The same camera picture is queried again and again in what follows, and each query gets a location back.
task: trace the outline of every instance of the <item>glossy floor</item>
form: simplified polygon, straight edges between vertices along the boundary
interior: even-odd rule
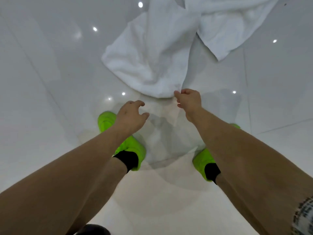
[[[139,94],[100,60],[148,2],[0,0],[0,189],[97,135],[101,112],[141,99],[151,116],[136,137],[147,159],[95,221],[115,234],[255,233],[193,169],[190,152],[204,144],[175,100]],[[280,0],[253,36],[219,63],[196,37],[183,85],[201,92],[206,109],[309,174],[312,9],[313,0]]]

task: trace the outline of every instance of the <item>tile floor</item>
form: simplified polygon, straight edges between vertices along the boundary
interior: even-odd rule
[[[256,234],[193,169],[204,145],[175,101],[135,92],[100,60],[148,3],[0,0],[0,190],[97,135],[101,112],[141,99],[151,113],[136,134],[146,162],[92,221],[113,234]],[[219,63],[195,38],[184,87],[313,176],[312,9],[313,0],[279,0]]]

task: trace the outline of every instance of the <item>white cloth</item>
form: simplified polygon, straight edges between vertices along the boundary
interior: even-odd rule
[[[169,98],[185,80],[198,31],[218,60],[240,46],[263,23],[278,0],[150,0],[148,12],[128,23],[106,48],[102,61],[131,88]]]
[[[156,98],[181,90],[200,14],[174,0],[150,0],[148,12],[127,24],[102,61],[131,88]]]
[[[278,0],[185,0],[202,13],[198,35],[218,61],[259,28]]]

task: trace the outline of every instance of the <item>white towel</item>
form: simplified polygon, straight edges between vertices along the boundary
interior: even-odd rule
[[[148,12],[128,23],[102,61],[131,88],[156,98],[181,90],[198,31],[218,60],[263,23],[278,0],[150,0]]]
[[[127,24],[102,61],[131,88],[156,98],[181,90],[200,14],[174,0],[150,0],[148,12]]]

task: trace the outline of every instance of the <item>green sneaker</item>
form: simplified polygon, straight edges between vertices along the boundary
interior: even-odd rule
[[[232,126],[236,127],[236,128],[240,128],[237,124],[231,124]],[[200,172],[200,174],[202,175],[202,177],[206,180],[206,181],[211,181],[207,179],[207,176],[205,175],[205,166],[209,163],[215,163],[211,153],[209,152],[208,149],[204,149],[202,150],[200,153],[198,153],[195,158],[193,159],[193,165],[195,167],[195,169]]]
[[[98,117],[98,127],[100,132],[104,132],[108,128],[110,128],[116,120],[116,114],[105,111]],[[138,156],[138,166],[134,167],[132,171],[138,171],[141,162],[146,157],[146,149],[145,147],[139,143],[133,136],[128,137],[115,151],[115,154],[118,154],[120,151],[128,151],[128,152],[134,152]]]

